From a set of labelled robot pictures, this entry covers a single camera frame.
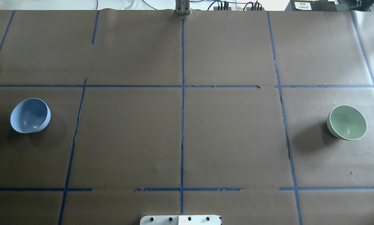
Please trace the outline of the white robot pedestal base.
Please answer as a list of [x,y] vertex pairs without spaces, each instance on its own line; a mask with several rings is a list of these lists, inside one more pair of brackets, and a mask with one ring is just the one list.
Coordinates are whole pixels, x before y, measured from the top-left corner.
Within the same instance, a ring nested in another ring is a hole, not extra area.
[[221,225],[220,215],[147,215],[140,225]]

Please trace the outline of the green bowl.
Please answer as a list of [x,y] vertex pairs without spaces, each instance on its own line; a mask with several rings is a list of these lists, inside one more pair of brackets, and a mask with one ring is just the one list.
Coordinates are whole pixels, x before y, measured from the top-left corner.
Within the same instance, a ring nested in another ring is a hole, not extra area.
[[346,141],[359,140],[368,131],[364,115],[346,104],[338,105],[329,112],[326,125],[334,137]]

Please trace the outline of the black power box with label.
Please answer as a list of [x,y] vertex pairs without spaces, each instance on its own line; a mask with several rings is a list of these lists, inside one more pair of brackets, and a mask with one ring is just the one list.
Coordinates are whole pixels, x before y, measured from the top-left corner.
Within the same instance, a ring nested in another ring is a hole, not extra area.
[[290,0],[284,11],[337,12],[334,1]]

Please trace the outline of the blue bowl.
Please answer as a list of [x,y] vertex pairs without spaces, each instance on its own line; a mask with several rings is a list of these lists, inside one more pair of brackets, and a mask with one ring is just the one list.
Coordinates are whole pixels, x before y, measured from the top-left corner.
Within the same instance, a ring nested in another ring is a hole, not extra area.
[[51,120],[51,110],[41,99],[29,98],[21,101],[13,109],[10,124],[13,130],[22,134],[38,133]]

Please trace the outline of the aluminium frame post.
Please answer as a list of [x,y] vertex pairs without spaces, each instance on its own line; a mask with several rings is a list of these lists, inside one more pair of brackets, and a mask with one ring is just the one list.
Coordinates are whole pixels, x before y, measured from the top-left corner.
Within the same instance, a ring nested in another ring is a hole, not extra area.
[[176,0],[175,1],[175,14],[189,15],[191,13],[190,0]]

